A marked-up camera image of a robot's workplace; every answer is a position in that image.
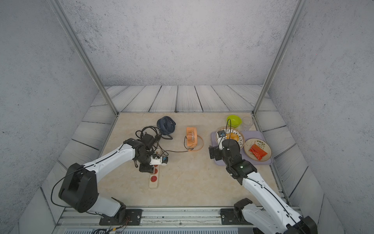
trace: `purple tray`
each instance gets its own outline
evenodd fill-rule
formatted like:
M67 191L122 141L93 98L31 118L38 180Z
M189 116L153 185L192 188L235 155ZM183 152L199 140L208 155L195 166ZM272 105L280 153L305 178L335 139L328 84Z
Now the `purple tray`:
M216 132L212 132L212 134L211 134L212 146L217 146L218 145L217 142L215 141L215 133ZM241 133L243 133L245 141L247 141L248 139L251 139L251 138L257 138L257 139L265 141L264 136L259 131L241 131ZM268 160L266 160L264 162L259 162L259 161L255 161L255 160L251 159L244 152L244 147L240 150L240 153L242 154L242 159L249 161L253 165L256 165L256 164L257 165L259 165L259 164L270 165L270 164L273 163L273 157L270 157ZM225 166L225 163L223 162L223 160L218 160L218 161L216 161L215 159L213 159L213 160L214 160L214 163L217 164L218 166Z

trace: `white plate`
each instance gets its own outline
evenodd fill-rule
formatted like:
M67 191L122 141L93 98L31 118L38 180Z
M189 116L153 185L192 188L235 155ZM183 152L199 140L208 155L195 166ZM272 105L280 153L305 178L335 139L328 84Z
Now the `white plate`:
M263 151L267 153L261 160L258 160L256 156L250 151L253 144L256 144L258 147L260 147ZM272 150L270 149L270 146L266 144L263 140L252 138L245 142L244 144L244 152L245 154L250 158L258 162L264 162L268 160L272 155Z
M225 130L225 128L226 127L222 127L222 128L220 128L220 129L218 129L217 130L217 132L218 131L221 131L221 130ZM227 127L226 128L226 135L227 134L230 134L230 133L235 133L238 137L239 137L239 141L238 141L238 143L239 143L239 147L240 148L243 148L243 146L244 146L244 135L243 135L243 133L241 133L238 129L236 129L236 128L231 128L231 131L230 131L230 127ZM215 135L215 141L217 142L217 144L219 144L219 141L218 141L219 139L217 138L217 134Z

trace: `wooden floor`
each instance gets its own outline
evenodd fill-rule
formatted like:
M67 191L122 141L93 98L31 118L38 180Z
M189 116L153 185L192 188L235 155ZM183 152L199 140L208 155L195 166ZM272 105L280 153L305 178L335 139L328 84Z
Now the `wooden floor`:
M106 89L120 112L251 112L261 92L259 85L109 86ZM52 187L66 175L67 168L73 163L84 164L99 157L99 150L114 119L109 105L98 93L69 144L15 226L15 234L31 233L30 230L39 230L39 227L53 230L64 208L51 203ZM309 215L319 223L319 231L343 233L337 215L269 95L263 100L257 119L272 149L283 192L292 205L299 206L303 215ZM55 187L53 200L66 205L58 198L60 186L61 183ZM40 211L38 216L34 215L35 210Z
M119 112L250 112L261 92L260 85L109 86L109 96ZM105 111L98 93L90 110ZM260 110L276 111L266 95Z

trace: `gray concrete wall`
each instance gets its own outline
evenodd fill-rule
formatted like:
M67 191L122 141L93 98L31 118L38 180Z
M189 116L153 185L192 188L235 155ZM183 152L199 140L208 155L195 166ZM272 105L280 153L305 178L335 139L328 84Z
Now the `gray concrete wall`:
M0 233L7 233L98 89L45 0L2 1L0 55Z
M270 96L348 234L374 229L374 1L309 0Z
M297 0L60 0L104 85L262 84Z

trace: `robotic arm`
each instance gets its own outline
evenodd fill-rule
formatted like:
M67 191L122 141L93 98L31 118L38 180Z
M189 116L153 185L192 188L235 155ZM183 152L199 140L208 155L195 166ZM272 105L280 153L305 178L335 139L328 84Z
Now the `robotic arm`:
M249 199L234 205L236 219L257 226L265 234L317 234L316 223L309 217L303 218L289 207L265 182L257 169L243 160L240 147L233 139L220 139L220 145L209 147L210 158L223 160L227 172L250 191L266 209L268 215L257 209Z
M130 138L117 149L92 162L71 165L58 194L59 198L80 213L100 213L105 222L112 225L123 224L126 220L126 206L114 198L101 197L97 191L97 183L119 165L130 160L140 163L140 172L153 173L153 165L165 165L168 158L155 155L148 147L153 145L152 138L148 138L150 142Z

